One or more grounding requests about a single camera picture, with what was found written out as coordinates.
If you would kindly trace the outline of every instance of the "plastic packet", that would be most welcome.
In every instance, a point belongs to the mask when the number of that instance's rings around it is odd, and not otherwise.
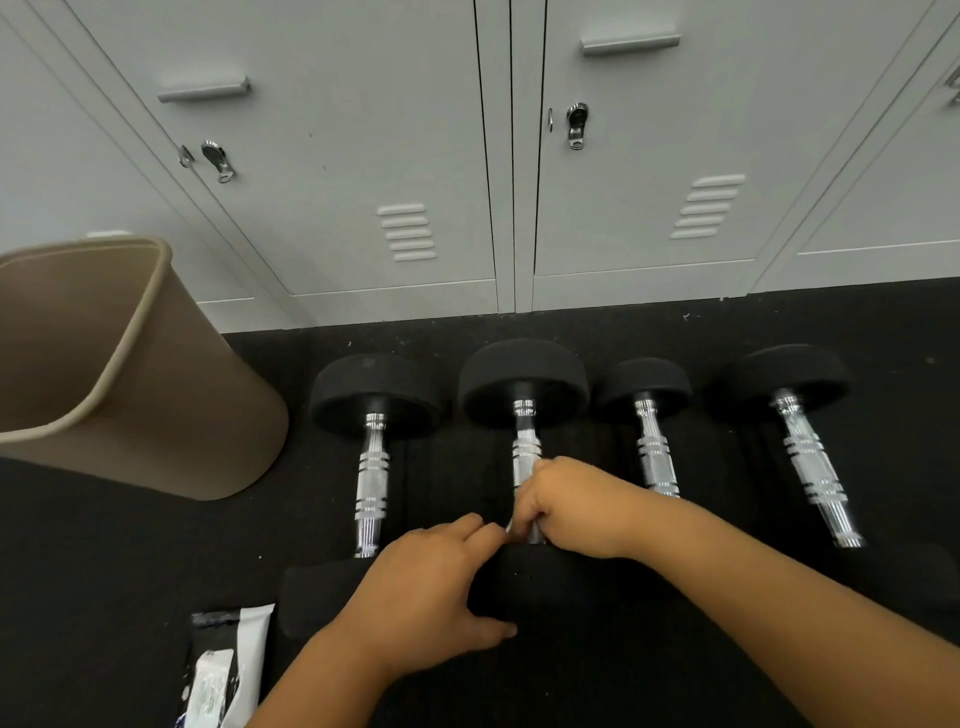
[[[260,700],[273,604],[190,616],[180,715],[175,728],[243,728]]]

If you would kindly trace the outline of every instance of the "beige trash can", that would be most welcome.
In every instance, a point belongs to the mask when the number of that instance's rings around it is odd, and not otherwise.
[[[0,255],[0,455],[197,500],[270,467],[286,406],[171,257],[149,237]]]

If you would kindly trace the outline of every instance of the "chrome dumbbell handle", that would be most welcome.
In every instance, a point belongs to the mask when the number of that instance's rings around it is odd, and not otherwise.
[[[636,441],[636,451],[647,488],[663,496],[680,497],[677,475],[673,470],[673,458],[670,457],[670,446],[660,432],[660,423],[657,420],[657,403],[644,393],[637,395],[634,407],[641,429],[641,437]]]
[[[537,403],[533,400],[515,400],[516,439],[514,439],[514,495],[534,474],[534,464],[540,460],[542,449],[537,437]],[[545,544],[540,527],[534,522],[528,544]]]
[[[771,405],[786,426],[787,436],[783,444],[804,485],[806,500],[820,510],[833,542],[838,548],[865,546],[866,541],[853,525],[847,508],[847,494],[819,435],[806,418],[800,398],[789,389],[780,389],[774,393]]]
[[[390,473],[390,455],[383,445],[386,427],[387,418],[383,414],[372,412],[367,415],[354,515],[357,539],[353,556],[358,559],[376,556],[380,548],[380,524],[387,515],[387,478]]]

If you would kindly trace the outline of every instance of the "black dumbbell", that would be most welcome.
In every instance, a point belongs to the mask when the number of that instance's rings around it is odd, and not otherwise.
[[[836,546],[831,569],[841,581],[891,609],[914,614],[960,607],[960,574],[950,554],[934,544],[870,546],[856,528],[847,494],[806,413],[850,389],[850,375],[834,352],[806,344],[754,352],[724,374],[720,392],[741,417],[779,416],[783,443]]]
[[[516,492],[540,459],[538,425],[560,425],[587,409],[587,374],[574,353],[552,341],[502,341],[467,361],[457,401],[475,423],[515,431]],[[507,544],[477,573],[470,607],[500,619],[589,608],[605,599],[597,564],[547,544],[534,528],[527,544]]]
[[[647,488],[680,497],[670,446],[660,419],[682,410],[693,396],[686,372],[672,361],[644,357],[611,367],[593,389],[597,414],[607,422],[640,425],[636,451]]]
[[[357,354],[337,359],[317,375],[309,414],[318,426],[363,437],[357,475],[356,546],[353,558],[313,567],[292,567],[280,584],[277,619],[283,633],[306,640],[344,608],[380,548],[387,514],[391,439],[433,430],[443,398],[413,362],[395,354]]]

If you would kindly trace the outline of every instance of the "hand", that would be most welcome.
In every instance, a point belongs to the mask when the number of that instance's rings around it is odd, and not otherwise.
[[[541,460],[516,494],[511,537],[526,541],[533,521],[552,544],[597,558],[636,558],[645,506],[664,498],[592,465]]]
[[[382,661],[391,680],[496,647],[516,625],[467,609],[473,575],[507,541],[475,513],[410,531],[383,549],[331,626]]]

